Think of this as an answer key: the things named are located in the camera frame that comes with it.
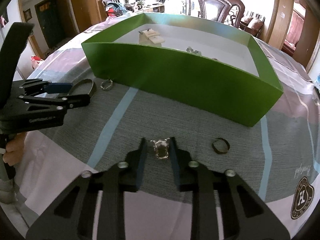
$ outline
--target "dark green door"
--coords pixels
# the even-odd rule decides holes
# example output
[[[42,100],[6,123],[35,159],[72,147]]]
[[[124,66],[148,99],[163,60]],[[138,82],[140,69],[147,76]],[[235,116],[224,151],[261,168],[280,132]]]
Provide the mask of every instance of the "dark green door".
[[[37,4],[35,8],[44,38],[48,47],[52,49],[66,38],[59,17],[57,0],[47,0]]]

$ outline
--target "red curtain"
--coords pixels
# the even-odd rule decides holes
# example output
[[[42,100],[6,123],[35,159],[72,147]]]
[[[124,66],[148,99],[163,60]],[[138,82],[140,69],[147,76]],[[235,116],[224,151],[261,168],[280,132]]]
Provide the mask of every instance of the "red curtain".
[[[300,17],[295,11],[292,13],[289,31],[285,38],[288,42],[296,44],[300,39],[304,19]]]

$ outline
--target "bolt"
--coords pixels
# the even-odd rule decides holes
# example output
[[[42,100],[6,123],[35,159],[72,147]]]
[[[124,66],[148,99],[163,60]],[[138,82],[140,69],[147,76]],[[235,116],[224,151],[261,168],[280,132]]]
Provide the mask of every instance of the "bolt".
[[[119,162],[118,163],[118,167],[123,169],[123,168],[127,168],[129,166],[129,163],[127,162]]]
[[[197,161],[191,161],[191,162],[189,162],[188,165],[189,165],[190,168],[196,168],[196,167],[199,166],[199,162],[197,162]]]
[[[225,175],[228,177],[234,177],[236,175],[236,172],[234,170],[226,170]]]
[[[92,172],[91,171],[83,171],[82,173],[81,173],[81,177],[83,177],[83,178],[90,178],[91,177],[91,175],[92,175]]]

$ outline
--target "human hand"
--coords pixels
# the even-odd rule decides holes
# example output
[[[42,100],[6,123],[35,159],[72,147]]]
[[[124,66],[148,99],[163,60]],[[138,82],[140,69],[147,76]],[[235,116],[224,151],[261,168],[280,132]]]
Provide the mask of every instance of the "human hand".
[[[9,166],[13,166],[22,160],[26,135],[26,132],[18,133],[13,140],[7,143],[5,147],[6,152],[2,159],[5,163],[8,163]]]

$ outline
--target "brown emblem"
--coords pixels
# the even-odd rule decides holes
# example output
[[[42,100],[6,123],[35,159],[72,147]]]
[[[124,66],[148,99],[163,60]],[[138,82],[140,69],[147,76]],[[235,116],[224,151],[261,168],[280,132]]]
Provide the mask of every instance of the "brown emblem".
[[[291,208],[291,218],[297,219],[310,206],[313,195],[315,193],[314,188],[309,184],[307,177],[303,177],[297,186],[296,192],[293,197],[293,203]]]

